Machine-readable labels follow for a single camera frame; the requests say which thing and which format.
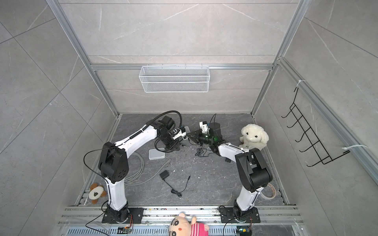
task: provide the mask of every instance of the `black wire hook rack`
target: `black wire hook rack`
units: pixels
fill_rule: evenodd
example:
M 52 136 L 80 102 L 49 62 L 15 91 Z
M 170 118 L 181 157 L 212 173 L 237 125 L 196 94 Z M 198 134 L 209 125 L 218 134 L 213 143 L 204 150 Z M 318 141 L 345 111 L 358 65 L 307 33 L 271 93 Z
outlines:
M 315 153 L 316 153 L 316 155 L 318 156 L 318 158 L 319 158 L 320 161 L 318 161 L 317 163 L 315 163 L 315 164 L 313 164 L 313 165 L 307 165 L 307 166 L 308 166 L 308 167 L 313 167 L 313 166 L 315 166 L 316 164 L 318 164 L 318 163 L 320 163 L 320 162 L 321 162 L 323 165 L 325 165 L 325 164 L 327 164 L 327 163 L 330 163 L 330 162 L 336 160 L 337 158 L 340 158 L 340 157 L 342 157 L 342 156 L 344 156 L 344 155 L 350 153 L 350 151 L 347 150 L 347 151 L 343 152 L 340 156 L 338 156 L 338 157 L 336 157 L 336 158 L 332 158 L 332 157 L 330 156 L 330 154 L 328 153 L 327 149 L 324 147 L 322 141 L 320 141 L 319 137 L 317 136 L 317 134 L 315 133 L 315 131 L 312 129 L 312 127 L 311 127 L 311 125 L 309 124 L 309 122 L 307 121 L 307 119 L 304 117 L 304 115 L 302 114 L 302 112 L 300 111 L 300 109 L 299 109 L 299 108 L 297 107 L 297 105 L 295 104 L 295 98 L 297 98 L 298 88 L 295 88 L 295 89 L 294 89 L 294 92 L 295 92 L 294 101 L 293 101 L 293 103 L 292 103 L 291 106 L 290 106 L 290 111 L 289 111 L 289 113 L 288 113 L 287 115 L 285 115 L 285 116 L 281 116 L 281 117 L 282 117 L 282 118 L 286 118 L 290 113 L 293 114 L 293 116 L 294 116 L 295 119 L 296 119 L 296 122 L 295 122 L 292 126 L 290 126 L 290 127 L 287 126 L 287 127 L 288 127 L 288 128 L 292 128 L 292 127 L 294 127 L 295 124 L 298 123 L 298 124 L 300 125 L 301 129 L 303 130 L 303 134 L 302 134 L 302 137 L 300 138 L 300 140 L 299 140 L 299 141 L 295 140 L 295 141 L 296 141 L 297 143 L 299 143 L 300 141 L 302 141 L 303 137 L 306 136 L 307 139 L 309 140 L 310 144 L 311 144 L 311 146 L 309 146 L 306 150 L 304 150 L 304 151 L 299 150 L 299 151 L 300 151 L 301 153 L 304 153 L 305 151 L 309 150 L 310 148 L 313 148 L 314 151 L 315 151 Z M 294 109 L 294 108 L 296 108 L 296 109 L 298 110 L 298 112 L 300 113 L 301 116 L 300 116 L 299 118 L 297 118 L 297 116 L 294 114 L 294 112 L 293 112 L 293 109 Z M 305 130 L 305 129 L 303 128 L 302 124 L 299 122 L 300 119 L 303 119 L 303 120 L 306 121 L 306 123 L 307 123 L 307 125 L 308 125 L 308 127 L 309 127 L 308 129 Z M 316 136 L 316 139 L 314 140 L 314 143 L 311 141 L 311 139 L 310 139 L 310 138 L 308 137 L 308 135 L 307 135 L 307 132 L 310 131 L 310 130 L 311 130 L 311 131 L 315 134 L 315 136 Z M 321 147 L 324 149 L 324 151 L 326 152 L 327 156 L 326 156 L 325 158 L 321 158 L 320 155 L 319 155 L 319 153 L 318 153 L 318 151 L 316 150 L 316 148 L 315 148 L 315 144 L 317 144 L 317 143 L 319 143 L 319 144 L 321 145 Z

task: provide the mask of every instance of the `black mounting plate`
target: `black mounting plate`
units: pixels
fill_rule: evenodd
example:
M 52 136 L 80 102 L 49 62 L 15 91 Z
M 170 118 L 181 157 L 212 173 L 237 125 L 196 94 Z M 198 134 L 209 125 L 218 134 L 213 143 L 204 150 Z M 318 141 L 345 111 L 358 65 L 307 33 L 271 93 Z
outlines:
M 220 219 L 222 223 L 243 223 L 243 221 L 245 221 L 245 223 L 250 223 L 251 219 L 249 217 L 252 218 L 252 223 L 261 222 L 259 211 L 255 207 L 243 213 L 241 219 L 239 219 L 239 222 L 236 221 L 236 219 L 232 219 L 235 217 L 232 207 L 221 207 L 219 208 L 219 212 L 221 215 Z
M 144 208 L 129 207 L 128 210 L 129 214 L 133 216 L 133 224 L 140 224 L 142 222 Z M 102 218 L 101 223 L 120 224 L 119 222 L 117 222 L 114 216 L 108 211 L 108 209 L 105 210 L 104 217 Z M 130 217 L 127 217 L 126 221 L 123 222 L 123 224 L 129 223 Z

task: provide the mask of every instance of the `white plush dog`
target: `white plush dog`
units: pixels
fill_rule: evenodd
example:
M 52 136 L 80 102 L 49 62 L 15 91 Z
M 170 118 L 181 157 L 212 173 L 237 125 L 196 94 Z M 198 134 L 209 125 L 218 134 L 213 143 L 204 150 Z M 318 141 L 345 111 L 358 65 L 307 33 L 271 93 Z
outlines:
M 266 143 L 269 141 L 269 136 L 264 129 L 254 124 L 249 124 L 242 128 L 242 135 L 239 139 L 243 144 L 239 145 L 239 148 L 258 148 L 261 150 L 266 147 Z

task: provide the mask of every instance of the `striped pink shirt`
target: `striped pink shirt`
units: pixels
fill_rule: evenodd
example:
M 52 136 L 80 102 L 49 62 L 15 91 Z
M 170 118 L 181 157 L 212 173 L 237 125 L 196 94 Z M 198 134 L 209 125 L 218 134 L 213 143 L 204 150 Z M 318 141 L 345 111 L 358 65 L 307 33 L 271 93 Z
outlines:
M 192 225 L 191 236 L 209 236 L 209 232 L 205 231 L 205 225 L 203 223 L 195 223 Z

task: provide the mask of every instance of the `black power adapter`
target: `black power adapter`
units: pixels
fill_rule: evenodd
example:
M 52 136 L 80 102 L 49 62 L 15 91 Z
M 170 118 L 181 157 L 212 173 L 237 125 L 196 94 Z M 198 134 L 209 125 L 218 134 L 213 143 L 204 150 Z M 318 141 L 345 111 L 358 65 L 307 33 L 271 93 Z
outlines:
M 178 197 L 182 197 L 183 195 L 181 194 L 183 191 L 186 190 L 186 187 L 188 186 L 188 182 L 189 182 L 189 179 L 190 179 L 190 175 L 188 177 L 188 180 L 186 181 L 186 185 L 185 185 L 185 188 L 183 191 L 179 192 L 177 190 L 175 190 L 169 183 L 167 183 L 167 181 L 165 181 L 165 179 L 169 176 L 169 172 L 167 170 L 164 170 L 163 172 L 160 173 L 160 178 L 169 186 L 171 187 L 171 193 L 173 194 L 176 194 Z

